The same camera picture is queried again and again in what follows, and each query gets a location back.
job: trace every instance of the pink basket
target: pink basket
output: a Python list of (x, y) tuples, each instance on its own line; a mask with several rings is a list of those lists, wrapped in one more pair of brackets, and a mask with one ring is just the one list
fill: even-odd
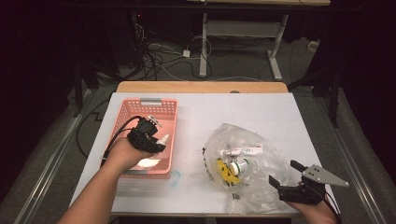
[[(118, 114), (111, 139), (125, 121), (133, 116), (147, 117), (153, 116), (160, 122), (162, 127), (157, 125), (158, 132), (154, 134), (156, 138), (162, 138), (169, 134), (166, 148), (158, 155), (144, 159), (135, 167), (124, 173), (125, 178), (169, 178), (172, 164), (172, 152), (177, 119), (177, 100), (159, 98), (127, 98), (124, 99)], [(137, 119), (132, 120), (125, 129), (136, 127)], [(119, 137), (126, 137), (129, 132), (122, 132)]]

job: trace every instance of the forearm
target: forearm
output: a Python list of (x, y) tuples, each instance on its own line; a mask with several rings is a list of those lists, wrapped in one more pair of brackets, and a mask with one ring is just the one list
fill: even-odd
[(107, 223), (120, 171), (104, 165), (76, 198), (60, 223)]

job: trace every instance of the gray carpet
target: gray carpet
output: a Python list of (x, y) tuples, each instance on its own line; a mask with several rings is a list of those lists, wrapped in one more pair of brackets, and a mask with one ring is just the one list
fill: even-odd
[[(277, 55), (277, 61), (285, 83), (289, 84), (304, 76), (313, 56), (313, 53), (305, 48), (307, 43), (308, 41), (305, 39), (291, 44), (282, 43)], [(212, 52), (213, 55), (209, 57), (212, 68), (212, 76), (209, 80), (227, 78), (223, 80), (254, 81), (247, 79), (248, 77), (261, 81), (274, 81), (265, 56), (266, 53), (263, 51), (263, 49), (271, 48), (271, 45), (272, 41), (264, 40), (257, 47), (236, 49), (223, 57), (215, 54), (224, 53), (227, 49), (214, 50)], [(176, 45), (172, 46), (172, 48), (179, 52), (183, 50), (183, 48)], [(167, 60), (172, 60), (176, 56), (164, 55), (163, 57), (166, 57)], [(194, 74), (198, 74), (198, 61), (189, 62), (192, 63)], [(191, 66), (188, 63), (180, 63), (166, 70), (171, 75), (161, 71), (158, 74), (158, 80), (175, 80), (175, 78), (197, 80), (191, 75)], [(125, 66), (122, 67), (122, 71), (127, 73), (129, 69)], [(85, 98), (83, 115), (79, 117), (80, 119), (85, 118), (93, 108), (107, 99), (117, 87), (116, 82), (108, 80), (103, 75), (100, 75), (99, 78), (101, 81), (100, 88), (97, 91), (89, 91), (90, 94)], [(323, 167), (351, 183), (351, 187), (348, 189), (333, 189), (342, 213), (343, 222), (365, 224), (390, 223), (394, 220), (396, 218), (394, 212), (396, 211), (394, 184), (370, 148), (369, 143), (361, 132), (359, 123), (354, 119), (351, 111), (348, 110), (349, 107), (344, 94), (340, 92), (339, 128), (335, 130), (334, 134), (334, 128), (329, 124), (326, 116), (327, 99), (314, 98), (310, 88), (307, 87), (297, 88), (293, 90), (293, 93)], [(21, 213), (37, 179), (41, 176), (52, 154), (64, 139), (68, 127), (76, 121), (73, 118), (76, 110), (73, 101), (73, 94), (71, 93), (70, 106), (48, 129), (7, 197), (1, 203), (0, 223), (14, 223)], [(99, 130), (100, 118), (106, 112), (106, 104), (95, 111), (99, 112), (98, 119), (95, 115), (89, 115), (81, 126), (78, 135), (81, 148), (87, 154)], [(337, 140), (337, 134), (342, 137), (344, 145)], [(56, 175), (49, 182), (49, 188), (45, 192), (42, 201), (36, 199), (38, 205), (36, 211), (27, 208), (27, 211), (33, 211), (33, 216), (31, 216), (29, 222), (55, 223), (67, 209), (85, 164), (85, 158), (78, 150), (75, 137), (76, 129), (72, 132), (70, 141), (65, 146), (63, 160), (57, 169)], [(361, 199), (359, 181), (354, 180), (356, 174), (350, 172), (348, 161), (343, 159), (344, 156), (340, 149), (343, 147), (346, 147), (356, 159), (355, 165), (361, 171), (360, 175), (364, 180), (363, 184), (366, 184), (364, 186), (366, 187), (365, 190), (370, 190), (369, 192), (375, 198), (375, 204), (367, 204)], [(304, 223), (304, 221), (296, 218), (293, 223)]]

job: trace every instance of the white tabletop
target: white tabletop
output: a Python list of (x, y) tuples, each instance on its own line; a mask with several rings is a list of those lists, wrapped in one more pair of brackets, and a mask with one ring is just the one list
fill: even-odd
[[(227, 194), (207, 176), (202, 148), (221, 123), (258, 133), (286, 161), (320, 165), (291, 93), (113, 93), (72, 202), (97, 172), (123, 99), (178, 100), (177, 127), (170, 179), (120, 179), (112, 213), (152, 215), (224, 215)], [(301, 173), (293, 170), (296, 179)], [(286, 206), (270, 215), (295, 216)]]

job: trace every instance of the clear plastic bag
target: clear plastic bag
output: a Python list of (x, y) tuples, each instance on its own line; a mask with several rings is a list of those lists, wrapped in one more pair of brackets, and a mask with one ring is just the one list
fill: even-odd
[(232, 124), (215, 130), (205, 144), (204, 161), (209, 178), (230, 195), (230, 214), (282, 210), (285, 204), (268, 183), (269, 175), (282, 186), (296, 183), (288, 163), (268, 140)]

